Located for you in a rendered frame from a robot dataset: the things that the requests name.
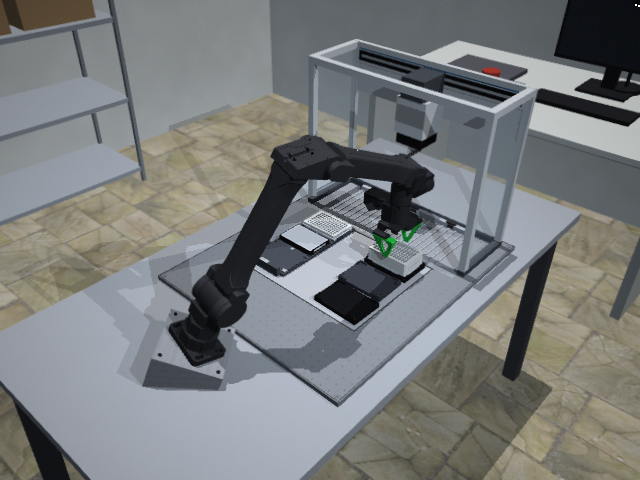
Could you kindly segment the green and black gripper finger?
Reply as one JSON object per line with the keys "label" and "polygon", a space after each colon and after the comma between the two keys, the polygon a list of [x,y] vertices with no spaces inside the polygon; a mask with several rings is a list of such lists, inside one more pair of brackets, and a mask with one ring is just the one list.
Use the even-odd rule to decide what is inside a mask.
{"label": "green and black gripper finger", "polygon": [[[382,255],[383,255],[384,257],[386,257],[386,258],[387,258],[387,257],[389,256],[389,254],[390,254],[391,250],[393,249],[393,247],[394,247],[395,243],[397,242],[397,240],[396,240],[396,239],[394,239],[394,238],[392,238],[392,237],[389,237],[388,239],[383,239],[383,238],[381,238],[381,237],[379,237],[379,236],[377,236],[377,235],[375,235],[375,234],[373,234],[373,237],[375,238],[376,242],[378,243],[378,245],[379,245],[379,247],[380,247],[380,250],[381,250],[381,252],[382,252]],[[380,239],[380,238],[381,238],[381,239]],[[386,241],[386,244],[388,244],[388,248],[387,248],[386,252],[385,252],[385,250],[384,250],[384,246],[383,246],[383,243],[382,243],[382,239],[383,239],[384,241]]]}
{"label": "green and black gripper finger", "polygon": [[409,242],[409,240],[412,238],[412,236],[414,235],[414,233],[418,230],[418,228],[421,226],[422,223],[418,224],[416,227],[414,227],[410,234],[408,235],[408,237],[406,236],[406,231],[405,230],[401,230],[402,231],[402,236],[403,236],[403,241],[405,242]]}

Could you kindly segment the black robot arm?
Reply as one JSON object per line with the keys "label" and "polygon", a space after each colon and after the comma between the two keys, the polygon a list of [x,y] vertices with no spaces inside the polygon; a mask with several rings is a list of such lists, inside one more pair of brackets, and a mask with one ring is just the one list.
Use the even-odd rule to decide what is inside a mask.
{"label": "black robot arm", "polygon": [[344,147],[315,135],[277,146],[270,157],[274,162],[268,180],[227,258],[222,264],[211,265],[193,286],[195,300],[188,318],[169,326],[168,332],[194,367],[224,356],[226,349],[218,339],[220,329],[235,324],[246,312],[251,274],[293,198],[308,180],[345,183],[355,177],[392,182],[390,193],[376,187],[364,192],[368,212],[382,209],[381,219],[390,224],[393,207],[389,202],[397,208],[408,206],[412,198],[434,188],[435,175],[407,154]]}

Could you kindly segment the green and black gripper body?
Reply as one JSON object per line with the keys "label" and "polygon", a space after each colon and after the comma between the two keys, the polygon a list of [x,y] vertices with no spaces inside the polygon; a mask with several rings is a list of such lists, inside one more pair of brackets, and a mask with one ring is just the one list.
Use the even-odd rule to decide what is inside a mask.
{"label": "green and black gripper body", "polygon": [[398,235],[398,232],[402,229],[410,231],[422,223],[423,219],[419,218],[419,215],[410,212],[411,204],[400,208],[397,208],[391,202],[389,204],[393,207],[392,224],[381,219],[377,223],[377,228],[373,230],[373,234],[383,239],[388,239],[390,234],[384,232],[387,229],[391,230],[391,233]]}

